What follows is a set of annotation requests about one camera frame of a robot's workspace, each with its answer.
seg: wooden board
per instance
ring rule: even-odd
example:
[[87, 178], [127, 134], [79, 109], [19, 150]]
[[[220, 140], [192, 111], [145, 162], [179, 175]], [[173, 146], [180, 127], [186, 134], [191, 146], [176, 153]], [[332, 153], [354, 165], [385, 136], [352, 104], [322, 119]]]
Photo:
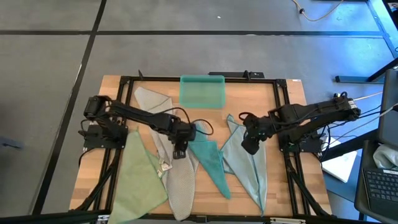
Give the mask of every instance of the wooden board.
[[[100, 95], [108, 95], [115, 99], [118, 92], [119, 76], [104, 76]], [[300, 80], [287, 80], [289, 98], [291, 103], [305, 105], [303, 86]], [[131, 106], [139, 108], [134, 91], [139, 87], [156, 91], [172, 98], [174, 106], [181, 106], [178, 103], [179, 82], [134, 82], [133, 97]], [[217, 141], [221, 148], [229, 138], [230, 132], [226, 123], [227, 115], [231, 114], [238, 121], [238, 114], [243, 111], [250, 111], [258, 116], [263, 116], [267, 111], [275, 108], [275, 98], [272, 85], [262, 83], [226, 83], [226, 105], [222, 110], [208, 109], [187, 109], [191, 120], [203, 118], [207, 119], [214, 127], [215, 133], [210, 136], [210, 140]], [[177, 116], [185, 119], [185, 115], [177, 112]], [[156, 152], [156, 147], [149, 127], [136, 122], [127, 122], [130, 130], [139, 126], [139, 133], [144, 141], [145, 147], [150, 152]], [[76, 180], [75, 189], [70, 202], [70, 208], [79, 206], [85, 197], [93, 190], [98, 181], [104, 151], [95, 149], [89, 152], [81, 162], [80, 170]], [[325, 182], [318, 160], [311, 154], [301, 154], [302, 166], [305, 176], [305, 183], [311, 191], [315, 200], [324, 210], [331, 213], [328, 195], [326, 193]], [[268, 191], [266, 198], [266, 216], [291, 216], [289, 188], [287, 185], [286, 171], [282, 153], [279, 152], [277, 137], [274, 136], [266, 141], [266, 162]], [[204, 215], [261, 215], [259, 207], [252, 201], [239, 180], [230, 174], [226, 174], [228, 186], [232, 198], [225, 199], [210, 177], [199, 165], [196, 175], [195, 199], [193, 202], [192, 214]], [[303, 213], [301, 196], [296, 186], [298, 209]], [[169, 203], [155, 208], [151, 213], [167, 213], [172, 211]]]

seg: teal cloth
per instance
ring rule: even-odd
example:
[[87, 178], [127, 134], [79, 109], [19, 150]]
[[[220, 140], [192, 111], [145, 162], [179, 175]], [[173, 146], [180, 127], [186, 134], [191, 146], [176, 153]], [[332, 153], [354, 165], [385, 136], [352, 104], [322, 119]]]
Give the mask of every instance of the teal cloth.
[[235, 174], [264, 215], [267, 197], [265, 144], [260, 141], [260, 150], [255, 155], [250, 155], [241, 146], [246, 128], [235, 123], [231, 115], [227, 117], [227, 123], [231, 136], [221, 148], [224, 152], [224, 171]]
[[137, 131], [129, 133], [109, 224], [135, 220], [167, 200], [167, 193]]
[[[204, 132], [202, 126], [196, 123], [197, 129]], [[197, 132], [194, 141], [188, 143], [189, 148], [198, 158], [206, 172], [225, 198], [231, 198], [223, 168], [223, 152], [218, 150], [217, 142], [208, 141], [207, 137]]]

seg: gray floor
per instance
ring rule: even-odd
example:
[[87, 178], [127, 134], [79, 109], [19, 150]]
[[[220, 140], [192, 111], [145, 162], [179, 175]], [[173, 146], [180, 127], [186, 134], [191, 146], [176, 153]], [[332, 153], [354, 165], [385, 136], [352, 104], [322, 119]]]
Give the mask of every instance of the gray floor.
[[[336, 4], [299, 2], [312, 17]], [[395, 30], [386, 11], [379, 0], [372, 4], [394, 42]], [[3, 0], [0, 29], [91, 30], [99, 5], [100, 0]], [[99, 29], [378, 31], [366, 3], [345, 2], [325, 20], [308, 22], [288, 0], [114, 0], [107, 2]], [[21, 151], [0, 150], [0, 217], [30, 212], [87, 41], [86, 35], [0, 35], [0, 136], [25, 144]], [[314, 103], [336, 92], [347, 91], [357, 98], [381, 91], [381, 85], [337, 84], [332, 78], [371, 75], [392, 59], [384, 39], [374, 36], [97, 36], [44, 212], [68, 209], [83, 143], [77, 134], [79, 122], [87, 98], [97, 94], [103, 75], [137, 75], [138, 69], [148, 76], [258, 70], [267, 78], [301, 79], [307, 102]], [[366, 111], [380, 102], [381, 97], [375, 96], [358, 105]], [[366, 119], [348, 123], [334, 129], [332, 135], [364, 122]], [[353, 134], [375, 127], [377, 123], [372, 123]], [[333, 194], [330, 201], [335, 215], [358, 217], [351, 202]]]

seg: laptop keyboard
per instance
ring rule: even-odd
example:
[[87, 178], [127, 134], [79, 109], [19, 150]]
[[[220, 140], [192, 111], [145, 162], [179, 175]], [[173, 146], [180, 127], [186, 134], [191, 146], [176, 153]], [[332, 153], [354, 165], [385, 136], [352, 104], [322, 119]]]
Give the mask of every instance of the laptop keyboard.
[[368, 197], [398, 203], [398, 172], [383, 169], [364, 169]]

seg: green plastic bin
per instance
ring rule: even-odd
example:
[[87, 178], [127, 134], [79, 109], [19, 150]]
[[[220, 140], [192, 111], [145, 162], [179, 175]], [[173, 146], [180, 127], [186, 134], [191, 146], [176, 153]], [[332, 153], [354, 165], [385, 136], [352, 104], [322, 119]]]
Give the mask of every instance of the green plastic bin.
[[223, 108], [225, 106], [224, 76], [182, 75], [180, 104], [185, 108]]

